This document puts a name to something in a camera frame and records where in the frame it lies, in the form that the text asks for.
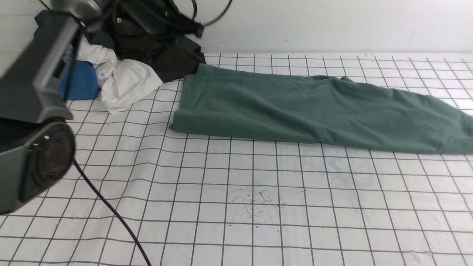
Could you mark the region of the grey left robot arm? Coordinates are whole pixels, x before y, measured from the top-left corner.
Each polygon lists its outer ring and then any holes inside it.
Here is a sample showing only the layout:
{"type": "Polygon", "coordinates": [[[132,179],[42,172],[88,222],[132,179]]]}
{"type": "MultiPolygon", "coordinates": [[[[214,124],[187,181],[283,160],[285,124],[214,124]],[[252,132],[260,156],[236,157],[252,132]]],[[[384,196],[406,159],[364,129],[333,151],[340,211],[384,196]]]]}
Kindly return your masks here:
{"type": "Polygon", "coordinates": [[[75,137],[66,106],[79,45],[120,5],[142,29],[201,37],[204,25],[169,0],[53,0],[52,19],[1,77],[0,212],[17,211],[69,171],[75,137]],[[65,95],[59,92],[68,76],[65,95]]]}

